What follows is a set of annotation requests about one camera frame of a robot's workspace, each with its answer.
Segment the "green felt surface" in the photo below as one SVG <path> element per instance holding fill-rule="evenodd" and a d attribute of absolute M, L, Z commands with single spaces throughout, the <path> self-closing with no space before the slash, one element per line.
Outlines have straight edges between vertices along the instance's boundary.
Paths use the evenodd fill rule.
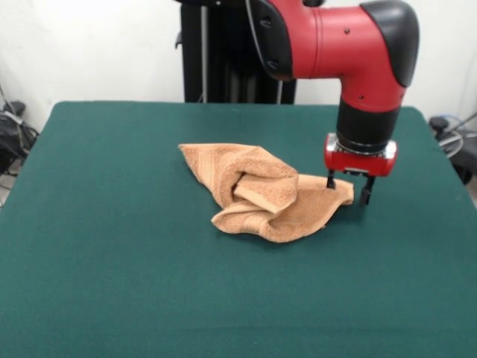
<path fill-rule="evenodd" d="M 210 223 L 178 144 L 325 175 L 336 113 L 57 105 L 0 213 L 0 357 L 475 357 L 477 212 L 418 111 L 366 210 L 287 245 Z"/>

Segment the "electrical cable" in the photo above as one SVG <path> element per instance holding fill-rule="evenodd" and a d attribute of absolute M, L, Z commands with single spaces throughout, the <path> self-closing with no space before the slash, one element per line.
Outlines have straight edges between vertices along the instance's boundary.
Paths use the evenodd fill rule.
<path fill-rule="evenodd" d="M 15 107 L 7 100 L 7 97 L 5 96 L 5 93 L 3 92 L 3 87 L 1 86 L 1 82 L 0 82 L 0 95 L 3 98 L 3 102 L 10 108 L 13 115 L 16 116 Z"/>
<path fill-rule="evenodd" d="M 459 129 L 460 127 L 462 127 L 463 125 L 466 125 L 467 123 L 469 123 L 470 121 L 472 121 L 474 118 L 477 118 L 477 112 L 475 112 L 474 114 L 472 114 L 470 117 L 468 117 L 467 119 L 465 119 L 464 121 L 462 121 L 462 123 L 459 123 L 458 125 L 455 125 L 454 127 L 450 128 L 448 131 L 446 131 L 446 133 L 450 133 L 452 131 L 455 131 L 456 129 Z"/>
<path fill-rule="evenodd" d="M 27 131 L 30 131 L 31 129 L 28 128 L 28 127 L 25 127 L 24 125 L 19 125 L 18 128 L 19 128 L 18 137 L 19 137 L 19 140 L 20 140 L 20 144 L 23 147 L 23 151 L 25 153 L 30 153 L 30 149 L 33 148 L 33 144 L 37 140 L 38 136 L 36 134 L 32 134 L 32 132 L 29 132 L 30 135 L 28 135 Z M 23 138 L 25 138 L 25 141 L 28 144 L 27 148 L 23 145 Z"/>
<path fill-rule="evenodd" d="M 40 136 L 40 133 L 37 132 L 37 130 L 33 127 L 30 127 L 29 125 L 27 125 L 25 122 L 23 122 L 22 124 L 23 127 L 27 128 L 28 130 L 32 131 L 36 137 Z"/>
<path fill-rule="evenodd" d="M 17 156 L 18 159 L 20 160 L 25 160 L 26 159 L 26 155 L 23 154 L 19 154 L 18 151 L 16 151 L 15 149 L 13 149 L 12 147 L 10 147 L 10 145 L 8 145 L 7 143 L 5 142 L 0 142 L 0 147 L 3 147 L 4 149 L 6 149 L 7 151 L 9 151 L 11 154 L 14 154 Z"/>
<path fill-rule="evenodd" d="M 11 166 L 15 163 L 15 160 L 16 159 L 13 159 L 12 157 L 11 158 L 8 158 L 6 163 L 3 165 L 3 172 L 0 172 L 0 177 L 2 175 L 7 175 L 7 176 L 11 176 L 9 173 L 9 169 L 11 168 Z"/>
<path fill-rule="evenodd" d="M 23 119 L 15 116 L 14 114 L 10 113 L 10 112 L 0 112 L 0 114 L 2 116 L 5 116 L 5 117 L 8 117 L 10 118 L 12 121 L 14 121 L 17 125 L 23 125 Z"/>
<path fill-rule="evenodd" d="M 439 116 L 444 117 L 445 119 L 453 119 L 454 121 L 456 121 L 458 123 L 463 123 L 464 122 L 462 119 L 460 119 L 459 117 L 457 117 L 454 114 L 442 113 Z"/>
<path fill-rule="evenodd" d="M 439 145 L 442 147 L 442 146 L 444 146 L 444 145 L 449 145 L 449 144 L 451 144 L 451 143 L 453 143 L 453 142 L 457 142 L 457 141 L 460 140 L 460 139 L 477 138 L 477 133 L 469 133 L 469 134 L 467 134 L 467 135 L 465 135 L 465 136 L 462 136 L 462 135 L 460 135 L 460 134 L 457 133 L 457 132 L 454 132 L 454 133 L 456 133 L 456 135 L 455 135 L 454 137 L 441 140 L 441 141 L 439 142 Z"/>
<path fill-rule="evenodd" d="M 458 143 L 458 145 L 457 145 L 456 148 L 454 148 L 454 149 L 451 150 L 450 152 L 446 153 L 448 158 L 454 157 L 459 151 L 462 150 L 462 148 L 464 147 L 464 140 L 465 140 L 465 139 L 477 138 L 477 133 L 470 133 L 470 134 L 466 134 L 465 136 L 462 136 L 461 134 L 459 134 L 459 133 L 456 132 L 456 131 L 452 131 L 452 133 L 454 134 L 454 137 L 452 137 L 452 138 L 447 138 L 447 139 L 441 140 L 441 141 L 439 142 L 439 146 L 440 146 L 440 147 L 444 147 L 444 146 L 446 146 L 446 145 L 449 145 L 449 144 L 452 144 L 452 143 L 454 143 L 454 142 L 459 141 L 459 143 Z"/>

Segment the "towel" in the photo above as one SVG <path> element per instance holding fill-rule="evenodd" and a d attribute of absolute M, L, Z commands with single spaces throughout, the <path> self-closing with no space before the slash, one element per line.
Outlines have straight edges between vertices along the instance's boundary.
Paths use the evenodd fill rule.
<path fill-rule="evenodd" d="M 320 230 L 341 205 L 353 202 L 353 185 L 301 175 L 264 148 L 240 144 L 182 144 L 199 183 L 222 208 L 212 223 L 225 233 L 252 233 L 284 243 Z"/>

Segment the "orange towel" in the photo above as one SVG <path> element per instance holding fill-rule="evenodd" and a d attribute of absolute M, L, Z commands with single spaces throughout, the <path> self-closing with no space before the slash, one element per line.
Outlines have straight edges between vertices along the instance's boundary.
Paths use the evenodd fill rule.
<path fill-rule="evenodd" d="M 223 209 L 212 223 L 226 233 L 252 233 L 290 242 L 320 230 L 341 205 L 353 202 L 353 185 L 299 175 L 265 149 L 239 144 L 182 144 L 189 168 Z"/>

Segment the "black cable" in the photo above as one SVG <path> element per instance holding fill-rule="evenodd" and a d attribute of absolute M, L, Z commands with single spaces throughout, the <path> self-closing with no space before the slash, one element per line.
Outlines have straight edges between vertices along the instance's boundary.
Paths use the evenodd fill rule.
<path fill-rule="evenodd" d="M 0 147 L 3 147 L 5 150 L 9 151 L 11 154 L 14 154 L 16 155 L 16 157 L 20 160 L 25 160 L 26 159 L 26 155 L 23 154 L 18 154 L 18 151 L 16 151 L 15 149 L 13 149 L 12 147 L 10 147 L 7 143 L 5 142 L 0 142 Z"/>
<path fill-rule="evenodd" d="M 19 127 L 20 127 L 20 130 L 23 133 L 23 138 L 25 139 L 26 143 L 28 144 L 27 149 L 30 151 L 33 148 L 33 144 L 37 140 L 37 135 L 32 134 L 31 128 L 28 128 L 27 126 L 20 125 Z"/>
<path fill-rule="evenodd" d="M 37 132 L 37 130 L 33 127 L 30 127 L 27 125 L 25 122 L 22 123 L 22 126 L 27 128 L 28 130 L 32 131 L 35 134 L 35 139 L 40 136 L 40 133 Z"/>
<path fill-rule="evenodd" d="M 470 121 L 472 121 L 474 118 L 477 118 L 477 112 L 475 112 L 473 115 L 471 115 L 469 118 L 465 119 L 464 121 L 456 124 L 454 127 L 450 128 L 449 130 L 446 131 L 446 133 L 449 133 L 449 132 L 452 132 L 452 131 L 455 131 L 456 129 L 459 129 L 460 127 L 462 127 L 463 125 L 466 125 L 467 123 L 469 123 Z"/>

